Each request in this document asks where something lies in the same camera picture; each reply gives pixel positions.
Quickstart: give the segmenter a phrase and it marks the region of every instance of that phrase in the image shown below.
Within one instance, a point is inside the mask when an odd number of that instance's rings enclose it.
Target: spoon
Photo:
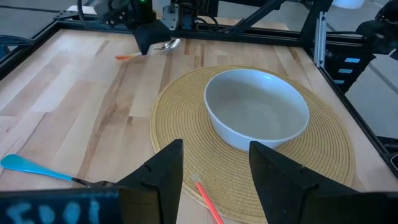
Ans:
[[[17,170],[22,172],[31,172],[34,174],[47,175],[49,177],[54,177],[62,180],[74,181],[86,187],[109,187],[114,184],[108,181],[99,181],[92,183],[76,177],[71,177],[65,174],[61,174],[59,172],[55,172],[48,168],[42,167],[30,160],[24,159],[23,157],[18,156],[17,154],[7,155],[1,160],[0,164],[6,169]]]
[[[162,47],[154,48],[154,50],[168,51],[168,50],[176,48],[180,44],[180,42],[181,42],[180,39],[174,39],[174,40],[164,43]],[[115,56],[115,58],[118,60],[124,60],[124,59],[137,57],[140,55],[142,55],[141,52],[138,52],[138,53],[129,54],[129,55],[117,55],[117,56]]]

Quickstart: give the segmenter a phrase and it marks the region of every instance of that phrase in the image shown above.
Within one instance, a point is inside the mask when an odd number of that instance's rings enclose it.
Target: wooden surface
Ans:
[[[355,149],[354,188],[398,190],[396,178],[302,49],[182,39],[172,52],[114,59],[137,51],[133,35],[57,32],[0,82],[0,156],[18,153],[68,175],[117,182],[154,155],[149,115],[166,84],[199,67],[250,65],[290,77],[333,108]],[[35,174],[0,173],[0,190],[72,187]],[[182,194],[178,223],[214,221]]]

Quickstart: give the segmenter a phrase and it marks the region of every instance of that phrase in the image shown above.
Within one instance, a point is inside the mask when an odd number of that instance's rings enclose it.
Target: round placemat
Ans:
[[[249,153],[223,142],[213,129],[203,99],[208,81],[216,74],[242,66],[208,67],[192,71],[167,85],[150,117],[155,152],[174,139],[183,139],[183,191],[205,206],[193,176],[199,176],[218,211],[244,223],[266,223],[251,177]],[[307,129],[277,148],[283,155],[337,182],[351,185],[354,154],[346,131],[332,110],[310,90],[271,73],[294,86],[310,110]]]

